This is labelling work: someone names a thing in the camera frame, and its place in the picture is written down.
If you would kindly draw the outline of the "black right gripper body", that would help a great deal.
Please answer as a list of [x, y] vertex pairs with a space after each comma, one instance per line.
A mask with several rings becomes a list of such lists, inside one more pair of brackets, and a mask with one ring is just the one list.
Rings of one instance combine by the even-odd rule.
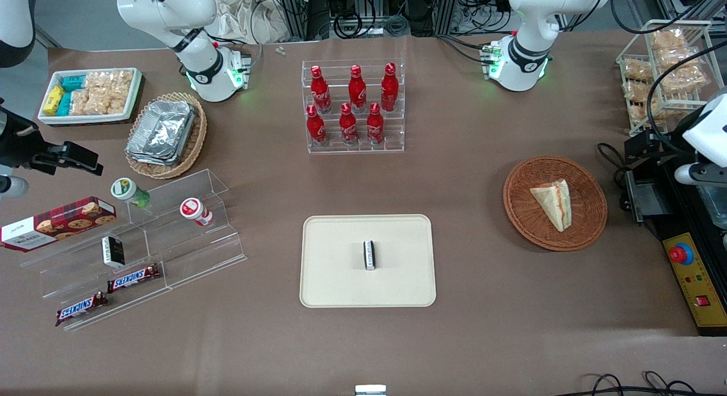
[[47, 143], [30, 120], [2, 108], [1, 164], [26, 170], [56, 170], [55, 161], [46, 155]]

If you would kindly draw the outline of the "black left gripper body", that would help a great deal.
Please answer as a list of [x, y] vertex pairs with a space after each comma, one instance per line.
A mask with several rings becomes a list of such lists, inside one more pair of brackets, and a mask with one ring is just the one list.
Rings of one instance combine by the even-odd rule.
[[701, 112], [704, 111], [704, 109], [705, 107], [701, 106], [695, 111], [691, 111], [690, 114], [680, 120], [675, 129], [672, 131], [672, 144], [682, 151], [682, 153], [676, 153], [674, 155], [673, 158], [675, 160], [681, 161], [682, 163], [684, 163], [684, 161], [687, 163], [698, 164], [709, 163], [709, 160], [707, 160], [706, 157], [703, 157], [696, 148], [684, 139], [684, 134], [699, 121]]

